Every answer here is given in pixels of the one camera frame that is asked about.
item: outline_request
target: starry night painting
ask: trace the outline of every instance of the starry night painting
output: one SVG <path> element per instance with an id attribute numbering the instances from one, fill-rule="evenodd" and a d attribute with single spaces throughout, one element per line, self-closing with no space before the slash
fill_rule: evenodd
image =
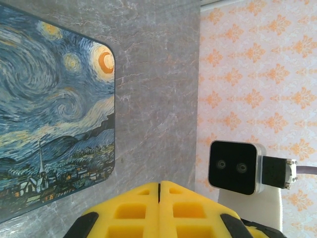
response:
<path id="1" fill-rule="evenodd" d="M 0 5 L 0 222 L 113 169 L 110 48 Z"/>

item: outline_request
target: crescent moon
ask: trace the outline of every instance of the crescent moon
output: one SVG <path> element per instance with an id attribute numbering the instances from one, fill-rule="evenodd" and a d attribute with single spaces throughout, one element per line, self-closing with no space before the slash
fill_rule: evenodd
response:
<path id="1" fill-rule="evenodd" d="M 114 66 L 112 68 L 108 68 L 105 64 L 105 57 L 107 55 L 110 55 L 109 52 L 103 52 L 100 56 L 99 56 L 99 59 L 98 59 L 98 63 L 100 65 L 100 68 L 101 70 L 104 72 L 104 73 L 112 73 L 113 70 L 114 70 Z"/>

